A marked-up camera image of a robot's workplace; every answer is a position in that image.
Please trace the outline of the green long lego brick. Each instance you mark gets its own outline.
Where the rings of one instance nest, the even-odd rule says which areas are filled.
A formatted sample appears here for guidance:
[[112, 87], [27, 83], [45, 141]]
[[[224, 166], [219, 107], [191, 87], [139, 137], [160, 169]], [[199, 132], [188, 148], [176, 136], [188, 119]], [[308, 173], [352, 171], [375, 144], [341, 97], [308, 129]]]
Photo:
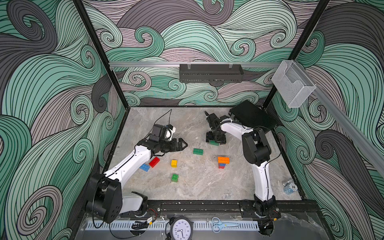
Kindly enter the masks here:
[[219, 143], [216, 143], [215, 141], [209, 141], [209, 144], [210, 145], [214, 145], [214, 146], [219, 146], [220, 145]]
[[194, 154], [194, 155], [202, 156], [202, 155], [204, 154], [204, 150], [203, 150], [203, 149], [197, 149], [197, 148], [194, 148], [194, 149], [193, 149], [193, 154]]

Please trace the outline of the orange long lego brick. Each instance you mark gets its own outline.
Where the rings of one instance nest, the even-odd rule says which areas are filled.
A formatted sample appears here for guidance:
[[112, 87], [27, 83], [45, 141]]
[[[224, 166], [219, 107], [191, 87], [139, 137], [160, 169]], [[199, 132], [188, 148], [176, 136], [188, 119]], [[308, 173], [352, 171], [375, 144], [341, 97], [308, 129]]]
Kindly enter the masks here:
[[228, 157], [218, 157], [218, 163], [219, 164], [229, 164], [230, 158]]

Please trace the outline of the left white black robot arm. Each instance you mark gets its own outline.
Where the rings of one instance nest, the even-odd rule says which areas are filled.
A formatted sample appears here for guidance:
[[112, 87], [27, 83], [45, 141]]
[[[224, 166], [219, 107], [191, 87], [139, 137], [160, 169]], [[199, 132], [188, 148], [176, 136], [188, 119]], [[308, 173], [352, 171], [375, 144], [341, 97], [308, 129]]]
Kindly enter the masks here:
[[124, 197], [125, 184], [157, 153], [181, 152], [187, 147], [187, 142], [182, 138], [139, 141], [134, 150], [115, 167], [91, 176], [87, 185], [85, 211], [108, 224], [120, 214], [132, 212], [143, 215], [147, 211], [145, 204], [148, 198], [137, 192]]

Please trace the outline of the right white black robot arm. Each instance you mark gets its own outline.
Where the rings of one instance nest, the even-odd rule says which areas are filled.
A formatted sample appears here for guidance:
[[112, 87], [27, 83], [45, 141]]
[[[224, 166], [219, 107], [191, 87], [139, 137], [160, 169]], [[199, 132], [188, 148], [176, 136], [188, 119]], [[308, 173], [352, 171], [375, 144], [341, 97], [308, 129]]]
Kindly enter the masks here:
[[206, 134], [207, 142], [226, 143], [226, 134], [242, 141], [243, 155], [250, 164], [255, 182], [254, 207], [259, 216], [267, 216], [276, 208], [269, 174], [271, 147], [262, 128], [251, 128], [228, 116], [218, 117], [216, 114], [205, 112], [210, 131]]

